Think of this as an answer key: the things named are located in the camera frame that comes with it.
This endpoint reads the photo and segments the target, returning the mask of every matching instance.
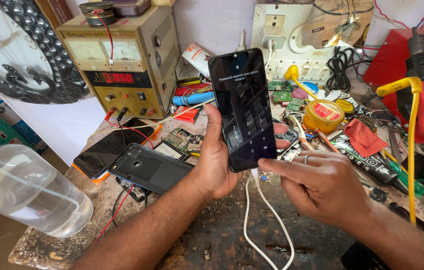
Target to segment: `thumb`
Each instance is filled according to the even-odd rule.
[[[220,140],[222,134],[222,116],[219,110],[211,104],[204,104],[207,113],[207,131],[204,140]]]

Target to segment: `hand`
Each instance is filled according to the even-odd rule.
[[[234,173],[229,169],[229,152],[222,136],[222,117],[213,105],[204,105],[208,115],[207,132],[200,148],[200,159],[191,171],[192,178],[209,199],[220,199],[229,194],[245,172]],[[278,134],[287,132],[284,124],[275,124]],[[287,140],[276,140],[277,149],[290,146]]]
[[[347,230],[371,211],[372,200],[344,155],[302,151],[292,161],[261,158],[258,164],[280,175],[282,188],[297,209],[322,223]]]

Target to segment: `circuit board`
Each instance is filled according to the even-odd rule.
[[[287,151],[282,155],[281,160],[289,162],[293,160],[296,156],[298,156],[300,151],[302,151],[302,149],[300,148],[300,144],[294,144],[289,149],[287,149]]]
[[[288,81],[286,82],[270,82],[269,91],[292,91],[292,87]]]
[[[188,140],[187,151],[200,153],[203,140],[204,140],[203,135],[196,135],[196,134],[191,135],[190,139]]]
[[[290,95],[291,92],[287,91],[278,91],[273,93],[273,101],[281,102],[281,101],[291,101],[293,97]]]
[[[187,153],[187,145],[189,144],[190,138],[191,134],[179,127],[170,132],[163,140],[173,145],[181,152]]]
[[[287,105],[287,109],[292,110],[294,112],[299,112],[302,104],[304,104],[303,99],[293,97],[289,105]]]

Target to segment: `phone screen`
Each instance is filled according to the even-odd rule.
[[[122,126],[134,127],[143,126],[144,122],[137,118],[132,118]],[[137,129],[145,136],[154,133],[152,127]],[[92,145],[89,149],[78,155],[74,159],[74,164],[90,179],[95,179],[103,174],[107,167],[124,151],[126,145],[131,143],[142,143],[145,138],[140,133],[124,128],[125,145],[120,130],[113,131],[105,138]]]
[[[213,57],[209,72],[233,172],[276,159],[274,126],[262,51],[258,48]]]

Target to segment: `silver ring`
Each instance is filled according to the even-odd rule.
[[[309,157],[308,155],[304,156],[304,159],[302,160],[302,163],[303,163],[304,165],[307,165],[307,158],[308,158],[308,157]]]

